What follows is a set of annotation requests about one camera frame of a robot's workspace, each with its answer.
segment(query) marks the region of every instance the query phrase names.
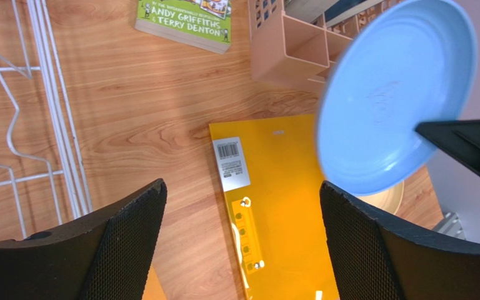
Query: green book cover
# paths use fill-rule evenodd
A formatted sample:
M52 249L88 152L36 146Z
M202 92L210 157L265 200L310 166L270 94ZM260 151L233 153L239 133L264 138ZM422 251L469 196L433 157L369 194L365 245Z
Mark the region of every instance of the green book cover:
M137 18L214 42L231 43L229 0L139 0Z

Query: white sticker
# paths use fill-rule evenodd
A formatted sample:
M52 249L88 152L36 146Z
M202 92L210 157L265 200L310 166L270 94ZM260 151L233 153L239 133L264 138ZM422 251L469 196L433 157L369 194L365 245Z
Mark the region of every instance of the white sticker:
M217 139L212 143L223 191L228 192L250 185L251 180L240 138Z

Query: metal bracket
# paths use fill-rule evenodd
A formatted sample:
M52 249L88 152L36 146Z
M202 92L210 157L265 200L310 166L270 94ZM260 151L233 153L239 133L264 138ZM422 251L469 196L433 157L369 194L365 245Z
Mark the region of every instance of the metal bracket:
M446 213L443 220L439 221L432 230L457 239L466 239L462 224L460 224L460 219L454 212Z

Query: wood grain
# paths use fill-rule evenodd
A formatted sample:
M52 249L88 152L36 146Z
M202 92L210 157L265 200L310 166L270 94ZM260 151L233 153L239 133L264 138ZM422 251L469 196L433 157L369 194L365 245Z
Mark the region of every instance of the wood grain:
M25 1L19 2L27 29ZM251 80L245 0L232 1L232 45L222 56L136 31L136 5L48 1L93 206L164 178L168 203L153 264L167 298L243 299L208 124L313 113L317 99ZM13 26L11 3L0 0L0 53L22 66ZM32 33L24 33L33 56ZM58 168L39 74L5 78L22 106L15 143ZM13 112L0 86L0 163L17 176L44 172L42 164L8 151L4 134ZM0 170L0 180L7 178ZM29 234L56 225L47 184L19 187ZM66 195L57 191L67 221ZM0 187L0 240L21 238L9 192ZM441 218L425 169L407 180L399 215L427 228Z

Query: blue plate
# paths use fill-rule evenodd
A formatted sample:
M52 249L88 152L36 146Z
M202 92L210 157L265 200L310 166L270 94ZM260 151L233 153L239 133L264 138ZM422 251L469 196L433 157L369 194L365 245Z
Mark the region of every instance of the blue plate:
M407 0L380 15L320 98L317 156L327 180L367 195L417 171L436 148L414 128L460 115L476 61L473 25L450 0Z

